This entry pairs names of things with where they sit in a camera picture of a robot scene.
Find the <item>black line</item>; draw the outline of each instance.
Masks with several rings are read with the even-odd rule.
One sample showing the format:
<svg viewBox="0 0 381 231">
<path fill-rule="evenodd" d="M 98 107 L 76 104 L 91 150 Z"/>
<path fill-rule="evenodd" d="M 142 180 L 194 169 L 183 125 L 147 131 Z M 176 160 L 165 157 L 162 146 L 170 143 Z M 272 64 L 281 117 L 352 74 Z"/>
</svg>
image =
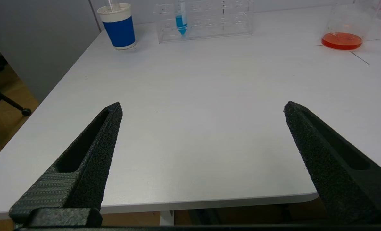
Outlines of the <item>black line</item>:
<svg viewBox="0 0 381 231">
<path fill-rule="evenodd" d="M 98 19 L 96 17 L 96 13 L 95 13 L 94 7 L 92 6 L 92 2 L 91 2 L 91 0 L 88 0 L 88 2 L 89 2 L 89 5 L 91 6 L 92 13 L 94 14 L 95 22 L 96 22 L 96 25 L 98 26 L 99 32 L 102 32 L 101 26 L 99 25 Z"/>
<path fill-rule="evenodd" d="M 360 58 L 358 55 L 356 55 L 353 51 L 350 51 L 350 53 L 352 53 L 353 55 L 355 55 L 355 56 L 357 56 L 357 58 L 359 58 L 359 59 L 361 59 L 361 60 L 363 60 L 365 63 L 367 63 L 368 65 L 369 65 L 369 63 L 368 62 L 366 62 L 364 59 L 362 59 L 362 58 Z"/>
</svg>

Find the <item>white table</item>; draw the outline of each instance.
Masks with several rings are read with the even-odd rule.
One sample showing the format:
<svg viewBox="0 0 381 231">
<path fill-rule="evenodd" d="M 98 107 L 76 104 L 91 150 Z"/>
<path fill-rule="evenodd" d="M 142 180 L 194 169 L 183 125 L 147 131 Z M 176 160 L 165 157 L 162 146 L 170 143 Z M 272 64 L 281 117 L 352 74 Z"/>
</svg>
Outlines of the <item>white table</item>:
<svg viewBox="0 0 381 231">
<path fill-rule="evenodd" d="M 0 219 L 102 108 L 123 119 L 103 213 L 296 203 L 317 197 L 283 113 L 303 104 L 381 165 L 381 22 L 354 54 L 320 45 L 329 7 L 256 15 L 253 36 L 135 50 L 105 32 L 0 153 Z"/>
</svg>

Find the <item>red liquid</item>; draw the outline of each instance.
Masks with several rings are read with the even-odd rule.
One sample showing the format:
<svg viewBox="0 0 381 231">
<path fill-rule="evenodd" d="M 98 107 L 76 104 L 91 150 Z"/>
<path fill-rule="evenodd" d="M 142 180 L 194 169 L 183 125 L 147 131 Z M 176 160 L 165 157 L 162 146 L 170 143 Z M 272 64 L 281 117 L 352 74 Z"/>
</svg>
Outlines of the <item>red liquid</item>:
<svg viewBox="0 0 381 231">
<path fill-rule="evenodd" d="M 328 33 L 323 36 L 321 43 L 326 47 L 338 50 L 355 50 L 363 44 L 363 39 L 350 33 Z"/>
</svg>

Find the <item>white wall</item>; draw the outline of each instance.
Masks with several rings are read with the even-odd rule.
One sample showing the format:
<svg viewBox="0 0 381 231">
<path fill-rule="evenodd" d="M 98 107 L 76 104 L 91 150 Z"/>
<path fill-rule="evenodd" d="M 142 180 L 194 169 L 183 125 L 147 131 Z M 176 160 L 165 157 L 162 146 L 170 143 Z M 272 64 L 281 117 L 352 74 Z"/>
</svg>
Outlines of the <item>white wall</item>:
<svg viewBox="0 0 381 231">
<path fill-rule="evenodd" d="M 87 0 L 0 0 L 0 52 L 39 102 L 98 34 Z"/>
<path fill-rule="evenodd" d="M 91 0 L 95 9 L 104 6 L 104 0 Z M 294 9 L 315 6 L 331 5 L 335 0 L 254 0 L 255 12 Z M 132 18 L 135 24 L 154 22 L 153 10 L 156 0 L 120 0 L 120 2 L 132 5 Z"/>
</svg>

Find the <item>cup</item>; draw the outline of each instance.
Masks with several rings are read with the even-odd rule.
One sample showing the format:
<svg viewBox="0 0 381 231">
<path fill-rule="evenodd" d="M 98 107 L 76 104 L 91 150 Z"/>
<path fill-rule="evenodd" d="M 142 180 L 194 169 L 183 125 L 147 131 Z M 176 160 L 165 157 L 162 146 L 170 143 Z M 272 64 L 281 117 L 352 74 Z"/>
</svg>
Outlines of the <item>cup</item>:
<svg viewBox="0 0 381 231">
<path fill-rule="evenodd" d="M 98 9 L 98 14 L 116 50 L 125 50 L 136 45 L 133 31 L 132 11 L 129 3 L 119 3 L 120 9 L 109 10 L 108 6 Z"/>
</svg>

